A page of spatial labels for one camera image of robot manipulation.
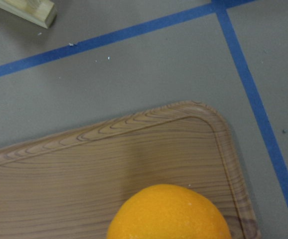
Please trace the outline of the wooden grain tray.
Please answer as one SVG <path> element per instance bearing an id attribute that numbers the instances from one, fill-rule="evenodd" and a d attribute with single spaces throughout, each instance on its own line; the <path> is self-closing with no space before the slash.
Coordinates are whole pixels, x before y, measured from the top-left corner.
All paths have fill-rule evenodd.
<path id="1" fill-rule="evenodd" d="M 233 238 L 261 237 L 225 120 L 186 101 L 0 149 L 0 239 L 103 239 L 162 183 L 211 200 Z"/>

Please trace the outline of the orange fruit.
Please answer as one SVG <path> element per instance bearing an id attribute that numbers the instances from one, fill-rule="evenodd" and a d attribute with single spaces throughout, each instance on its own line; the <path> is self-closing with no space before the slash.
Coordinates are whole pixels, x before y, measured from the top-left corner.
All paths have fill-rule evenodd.
<path id="1" fill-rule="evenodd" d="M 158 184 L 142 189 L 120 207 L 108 239 L 230 239 L 228 224 L 204 196 Z"/>

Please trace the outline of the wooden peg rack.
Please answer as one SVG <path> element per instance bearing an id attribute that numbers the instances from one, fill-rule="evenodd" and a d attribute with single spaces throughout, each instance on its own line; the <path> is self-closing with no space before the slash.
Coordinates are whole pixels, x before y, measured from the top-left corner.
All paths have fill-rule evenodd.
<path id="1" fill-rule="evenodd" d="M 0 8 L 46 29 L 57 15 L 50 0 L 0 0 Z"/>

